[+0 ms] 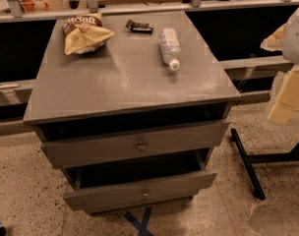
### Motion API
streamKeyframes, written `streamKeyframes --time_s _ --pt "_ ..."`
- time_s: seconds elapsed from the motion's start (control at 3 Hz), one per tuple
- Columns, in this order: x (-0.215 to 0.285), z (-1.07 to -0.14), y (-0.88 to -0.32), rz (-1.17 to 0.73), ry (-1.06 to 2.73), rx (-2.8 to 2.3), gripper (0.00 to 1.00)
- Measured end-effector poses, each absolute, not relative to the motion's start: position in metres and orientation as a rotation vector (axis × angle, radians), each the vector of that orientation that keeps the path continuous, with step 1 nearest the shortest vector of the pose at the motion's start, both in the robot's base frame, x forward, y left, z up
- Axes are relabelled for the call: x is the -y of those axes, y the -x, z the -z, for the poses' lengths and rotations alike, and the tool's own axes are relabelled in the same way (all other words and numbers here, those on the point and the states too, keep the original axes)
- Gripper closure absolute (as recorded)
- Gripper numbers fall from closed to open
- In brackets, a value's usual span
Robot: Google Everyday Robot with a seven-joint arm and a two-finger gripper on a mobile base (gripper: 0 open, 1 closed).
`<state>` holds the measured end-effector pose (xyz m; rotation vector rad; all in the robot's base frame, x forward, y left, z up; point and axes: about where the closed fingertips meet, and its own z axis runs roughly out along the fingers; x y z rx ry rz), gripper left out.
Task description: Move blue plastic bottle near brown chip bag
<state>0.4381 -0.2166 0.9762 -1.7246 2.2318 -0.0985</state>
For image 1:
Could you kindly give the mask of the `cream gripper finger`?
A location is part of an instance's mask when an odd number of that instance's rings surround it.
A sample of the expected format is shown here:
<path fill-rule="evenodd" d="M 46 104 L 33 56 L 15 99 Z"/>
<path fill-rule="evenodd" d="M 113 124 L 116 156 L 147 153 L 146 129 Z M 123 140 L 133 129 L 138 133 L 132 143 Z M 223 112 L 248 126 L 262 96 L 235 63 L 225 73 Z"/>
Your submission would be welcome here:
<path fill-rule="evenodd" d="M 284 76 L 280 90 L 268 114 L 273 124 L 284 125 L 290 121 L 299 109 L 299 65 Z"/>

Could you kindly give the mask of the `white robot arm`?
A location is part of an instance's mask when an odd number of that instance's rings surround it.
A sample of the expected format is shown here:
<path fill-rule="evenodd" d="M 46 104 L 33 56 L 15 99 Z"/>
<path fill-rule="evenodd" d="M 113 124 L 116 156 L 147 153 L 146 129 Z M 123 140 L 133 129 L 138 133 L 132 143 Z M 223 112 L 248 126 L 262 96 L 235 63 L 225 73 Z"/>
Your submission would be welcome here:
<path fill-rule="evenodd" d="M 285 24 L 282 42 L 282 56 L 293 67 L 285 74 L 268 114 L 277 125 L 286 124 L 299 109 L 299 7 Z"/>

